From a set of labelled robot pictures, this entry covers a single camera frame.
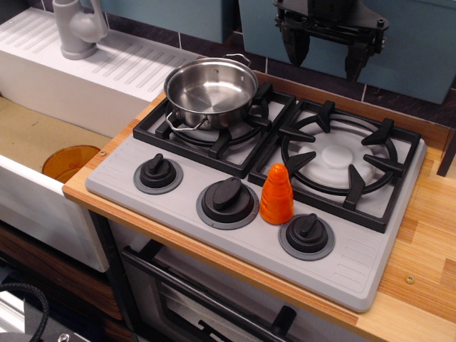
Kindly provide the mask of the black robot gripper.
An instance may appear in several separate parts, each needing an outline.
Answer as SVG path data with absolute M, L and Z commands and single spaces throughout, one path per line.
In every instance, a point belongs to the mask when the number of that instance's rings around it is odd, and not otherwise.
M 304 62 L 310 38 L 348 46 L 347 81 L 357 81 L 375 47 L 384 45 L 389 21 L 362 1 L 274 1 L 276 26 L 293 66 Z

